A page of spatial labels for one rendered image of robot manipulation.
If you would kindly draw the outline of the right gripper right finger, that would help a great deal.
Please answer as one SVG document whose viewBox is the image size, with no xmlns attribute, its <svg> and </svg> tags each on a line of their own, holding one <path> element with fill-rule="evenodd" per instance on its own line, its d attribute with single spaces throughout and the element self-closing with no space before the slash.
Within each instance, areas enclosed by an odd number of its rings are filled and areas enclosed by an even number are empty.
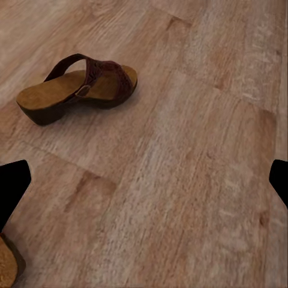
<svg viewBox="0 0 288 288">
<path fill-rule="evenodd" d="M 274 160 L 269 174 L 269 181 L 288 208 L 288 162 Z"/>
</svg>

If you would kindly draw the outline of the sandal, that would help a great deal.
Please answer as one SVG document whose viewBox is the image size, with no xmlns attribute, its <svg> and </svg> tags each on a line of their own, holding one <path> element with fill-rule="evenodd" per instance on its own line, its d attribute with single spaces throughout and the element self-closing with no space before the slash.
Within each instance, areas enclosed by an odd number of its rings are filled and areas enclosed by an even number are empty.
<svg viewBox="0 0 288 288">
<path fill-rule="evenodd" d="M 0 288 L 12 288 L 26 263 L 13 241 L 0 231 Z"/>
<path fill-rule="evenodd" d="M 86 59 L 86 70 L 67 68 Z M 99 61 L 74 54 L 60 61 L 47 79 L 20 91 L 17 103 L 37 125 L 49 125 L 61 119 L 78 104 L 110 109 L 127 101 L 137 86 L 135 69 L 115 61 Z"/>
</svg>

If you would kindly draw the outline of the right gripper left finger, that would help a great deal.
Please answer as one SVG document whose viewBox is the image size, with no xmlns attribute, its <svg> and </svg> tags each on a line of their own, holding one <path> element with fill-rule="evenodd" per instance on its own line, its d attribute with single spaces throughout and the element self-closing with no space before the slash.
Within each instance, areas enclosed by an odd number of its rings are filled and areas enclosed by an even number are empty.
<svg viewBox="0 0 288 288">
<path fill-rule="evenodd" d="M 0 231 L 31 183 L 26 160 L 0 166 Z"/>
</svg>

